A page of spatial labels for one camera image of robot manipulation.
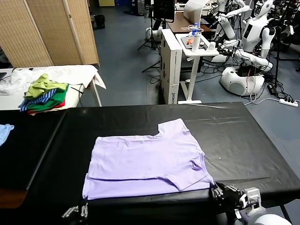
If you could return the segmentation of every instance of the power strip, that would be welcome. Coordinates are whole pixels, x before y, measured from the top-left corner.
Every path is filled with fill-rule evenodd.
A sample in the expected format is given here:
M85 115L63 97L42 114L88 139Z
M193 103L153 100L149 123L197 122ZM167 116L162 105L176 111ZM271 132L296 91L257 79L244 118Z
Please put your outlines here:
M294 106L294 107L298 107L298 102L287 102L284 99L280 99L279 103L285 104L285 105Z

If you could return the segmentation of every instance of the blue floor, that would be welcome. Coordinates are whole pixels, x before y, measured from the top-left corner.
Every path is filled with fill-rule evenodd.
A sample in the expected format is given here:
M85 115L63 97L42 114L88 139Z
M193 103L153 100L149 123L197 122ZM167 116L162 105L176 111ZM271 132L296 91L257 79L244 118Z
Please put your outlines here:
M156 81L159 71L152 69L141 73L159 61L159 54L146 47L137 51L144 42L145 29L150 26L150 20L145 22L144 17L129 15L126 13L127 7L96 8L92 11L96 15L104 15L106 20L105 29L94 31L101 64L99 72L107 86L107 90L98 88L103 106L160 104L159 82L151 84ZM298 54L290 50L281 57L297 58ZM278 79L284 84L285 92L300 100L300 73L295 71L299 66L297 62L280 62ZM205 74L198 80L218 74L220 73ZM188 75L189 73L185 73L182 77L188 78ZM270 97L266 88L260 99ZM183 99L180 90L179 100ZM226 92L219 84L219 77L197 82L193 99L202 100L204 103L248 102ZM88 90L81 102L86 107L96 106L93 95ZM300 107L294 108L275 101L264 101L259 105L246 107L300 178ZM300 224L297 210L300 208L300 201L295 200L287 204L286 208L293 224ZM282 215L279 207L269 210Z

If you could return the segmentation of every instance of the white robot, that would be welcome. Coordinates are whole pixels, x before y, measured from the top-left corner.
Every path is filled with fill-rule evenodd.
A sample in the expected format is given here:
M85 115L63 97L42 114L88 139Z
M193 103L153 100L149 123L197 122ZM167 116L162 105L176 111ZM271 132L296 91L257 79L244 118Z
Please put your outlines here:
M231 215L231 219L238 219L245 225L291 225L286 219L266 211L262 206L260 191L255 187L240 191L216 182L211 184L210 191L213 199Z
M225 14L226 11L228 11L226 7L230 3L230 1L236 3L240 8ZM241 13L245 13L249 10L251 10L250 6L246 5L244 0L217 0L217 7L213 9L214 13L216 13L217 11L216 18L218 23L215 37L219 37L220 34L222 35L222 38L217 41L217 45L222 44L223 48L240 46L241 41L235 39L236 34L234 32L234 29L231 27L228 19L236 15L241 16ZM227 56L219 54L214 57L206 57L205 59L211 62L220 63L226 62Z
M241 72L240 67L228 67L223 71L220 80L223 87L233 94L239 96L257 95L264 83L264 77L259 75L259 72L270 71L273 67L272 63L266 60L272 39L276 34L275 28L268 27L269 20L267 19L273 1L266 0L259 14L243 21L242 48L236 50L232 56L243 59L251 67L246 75ZM224 28L224 32L229 33L230 28ZM253 51L260 41L262 41L261 54L256 56Z

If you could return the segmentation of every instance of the white side table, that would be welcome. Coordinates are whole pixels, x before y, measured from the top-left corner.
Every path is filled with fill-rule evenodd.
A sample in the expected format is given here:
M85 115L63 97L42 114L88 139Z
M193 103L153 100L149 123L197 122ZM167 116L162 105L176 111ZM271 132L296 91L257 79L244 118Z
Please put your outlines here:
M199 64L202 65L202 61L203 61L204 56L216 56L216 55L219 55L219 52L216 49L214 49L212 51L199 49L197 52L192 52L191 49L187 49L185 47L185 45L183 44L183 42L181 40L181 38L187 37L188 34L176 34L175 36L176 36L179 44L182 47L183 53L187 57L193 57L194 58L194 63L193 63L193 68L192 68L192 73L191 73L191 79L190 79L188 88L187 88L187 85L186 85L185 81L180 82L183 93L184 93L184 96L186 98L186 101L179 101L178 104L201 104L202 103L201 100L192 100L192 95L193 95L194 86L195 86L196 77L197 77L198 66L199 66ZM208 49L208 46L210 45L210 42L205 37L201 36L201 42L204 42L205 48Z
M45 69L46 67L34 67L34 70ZM7 73L3 78L5 79L8 76L11 76L13 69L0 69L0 72ZM90 81L90 87L94 95L97 106L101 107L101 101L99 94L96 89L94 79ZM75 108L80 100L82 92L84 92L83 85L70 85L66 93L66 105L65 108ZM2 96L0 95L0 110L17 110L19 105L24 100L24 91L15 93L14 95Z

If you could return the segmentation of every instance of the striped cloth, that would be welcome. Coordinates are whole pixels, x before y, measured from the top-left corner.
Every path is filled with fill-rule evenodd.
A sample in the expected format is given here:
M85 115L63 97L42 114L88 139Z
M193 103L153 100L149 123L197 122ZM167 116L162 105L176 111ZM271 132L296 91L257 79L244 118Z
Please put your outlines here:
M19 108L21 112L24 112L27 110L27 107L29 105L33 105L33 104L45 104L49 99L51 99L53 97L53 95L56 93L57 89L51 89L50 91L48 91L47 93L34 98L34 99L24 99L24 101L22 102L22 104L20 104Z

